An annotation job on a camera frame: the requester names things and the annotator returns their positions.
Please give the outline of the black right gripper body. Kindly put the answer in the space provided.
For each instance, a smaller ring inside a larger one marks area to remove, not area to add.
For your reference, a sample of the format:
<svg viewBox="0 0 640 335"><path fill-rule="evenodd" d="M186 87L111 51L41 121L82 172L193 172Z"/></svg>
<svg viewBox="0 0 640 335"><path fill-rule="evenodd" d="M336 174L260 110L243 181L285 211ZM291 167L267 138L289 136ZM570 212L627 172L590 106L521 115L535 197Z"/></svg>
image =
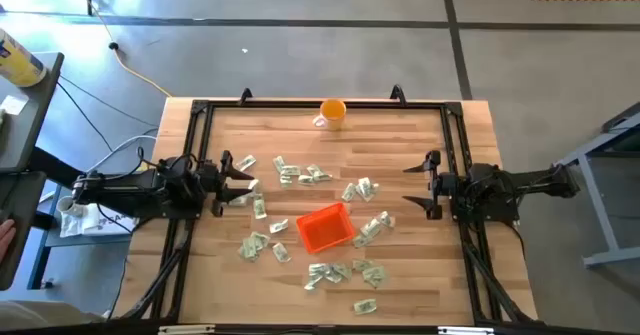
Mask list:
<svg viewBox="0 0 640 335"><path fill-rule="evenodd" d="M440 196L455 198L459 188L459 176L451 172L432 174L432 198L438 199Z"/></svg>

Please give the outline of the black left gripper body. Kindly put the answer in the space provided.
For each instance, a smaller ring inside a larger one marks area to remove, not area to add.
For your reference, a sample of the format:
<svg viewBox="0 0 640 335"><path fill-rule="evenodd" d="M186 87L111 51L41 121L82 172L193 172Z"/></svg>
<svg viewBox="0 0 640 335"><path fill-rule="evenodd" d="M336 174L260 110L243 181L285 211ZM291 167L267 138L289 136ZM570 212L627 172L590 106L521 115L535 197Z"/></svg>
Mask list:
<svg viewBox="0 0 640 335"><path fill-rule="evenodd" d="M220 174L220 166L214 164L211 160L205 160L200 164L197 170L200 186L207 193L216 193L224 187L227 177Z"/></svg>

